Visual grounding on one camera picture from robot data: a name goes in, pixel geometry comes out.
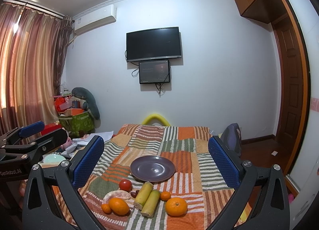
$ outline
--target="orange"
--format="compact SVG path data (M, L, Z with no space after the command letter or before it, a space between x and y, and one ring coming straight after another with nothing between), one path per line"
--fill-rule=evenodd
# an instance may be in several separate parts
M103 212L106 214L109 214L112 212L112 210L108 204L102 204L101 208L102 208Z
M118 215L126 215L129 211L129 205L121 198L111 198L108 202L110 208Z
M168 201L171 198L171 194L168 191L163 191L160 194L160 199L163 201Z
M187 203L182 198L170 198L165 204L165 210L170 216L181 216L187 212Z

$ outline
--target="air conditioner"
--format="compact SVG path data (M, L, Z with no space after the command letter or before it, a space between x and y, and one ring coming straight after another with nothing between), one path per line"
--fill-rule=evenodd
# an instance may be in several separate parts
M116 22L116 7L114 4L92 11L75 21L75 33L83 34L89 30Z

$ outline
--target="stuffed animal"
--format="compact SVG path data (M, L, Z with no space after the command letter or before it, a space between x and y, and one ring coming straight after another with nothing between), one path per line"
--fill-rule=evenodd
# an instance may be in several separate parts
M90 93L87 89L82 87L76 87L72 90L72 96L84 99L86 102L81 103L82 109L87 109L87 111L94 117L96 120L100 118L100 114L98 111L98 106L96 105L95 98L92 93Z

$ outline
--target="brown curtain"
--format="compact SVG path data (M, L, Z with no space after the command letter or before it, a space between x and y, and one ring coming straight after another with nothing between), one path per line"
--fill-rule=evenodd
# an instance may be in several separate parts
M53 84L55 95L60 95L61 77L71 33L72 17L64 16L59 29L54 55Z
M12 30L16 20L6 26L7 30ZM11 43L0 41L2 48L10 45L8 54L1 52L1 133L39 120L49 124L58 119L53 100L53 72L60 25L61 20L26 8ZM3 112L2 103L10 112Z
M0 135L16 125L14 106L10 105L7 90L8 63L13 40L13 26L17 23L21 6L2 4L0 6Z

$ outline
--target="wooden floor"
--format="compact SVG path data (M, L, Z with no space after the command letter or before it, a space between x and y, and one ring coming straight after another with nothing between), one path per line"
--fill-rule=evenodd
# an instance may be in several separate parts
M275 140L269 139L260 142L255 142L251 144L243 144L241 146L241 160L249 160L253 165L258 167L269 168L273 164L278 164L282 170L285 169L290 152L287 151L284 147L279 145ZM278 152L276 156L273 156L271 153L273 151ZM256 197L259 193L260 187L254 187L254 190L248 201L249 205L253 207Z

